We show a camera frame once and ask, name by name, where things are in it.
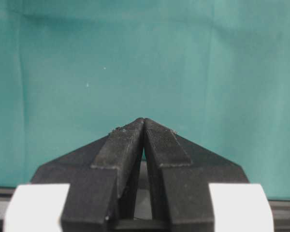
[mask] white foam pad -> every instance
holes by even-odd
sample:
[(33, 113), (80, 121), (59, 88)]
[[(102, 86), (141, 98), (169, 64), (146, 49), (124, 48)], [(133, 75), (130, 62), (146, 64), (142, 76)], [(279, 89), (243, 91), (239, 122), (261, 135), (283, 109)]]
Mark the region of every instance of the white foam pad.
[(273, 232), (272, 211), (259, 184), (209, 184), (215, 232)]
[(7, 208), (4, 232), (62, 232), (70, 184), (19, 185)]

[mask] teal fabric backdrop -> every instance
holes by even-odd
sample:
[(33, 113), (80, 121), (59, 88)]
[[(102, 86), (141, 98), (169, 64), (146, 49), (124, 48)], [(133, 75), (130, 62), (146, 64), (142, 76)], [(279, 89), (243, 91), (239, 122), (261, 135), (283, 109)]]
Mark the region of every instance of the teal fabric backdrop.
[(290, 0), (0, 0), (0, 186), (140, 116), (290, 199)]

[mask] clamp jaw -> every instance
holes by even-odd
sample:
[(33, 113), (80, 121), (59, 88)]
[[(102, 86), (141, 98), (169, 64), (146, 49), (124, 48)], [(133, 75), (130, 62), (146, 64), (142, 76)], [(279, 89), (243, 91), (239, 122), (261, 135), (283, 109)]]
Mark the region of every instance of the clamp jaw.
[(208, 183), (248, 183), (239, 165), (147, 118), (40, 166), (31, 182), (70, 184), (64, 232), (108, 231), (133, 221), (143, 148), (153, 221), (171, 231), (213, 232)]

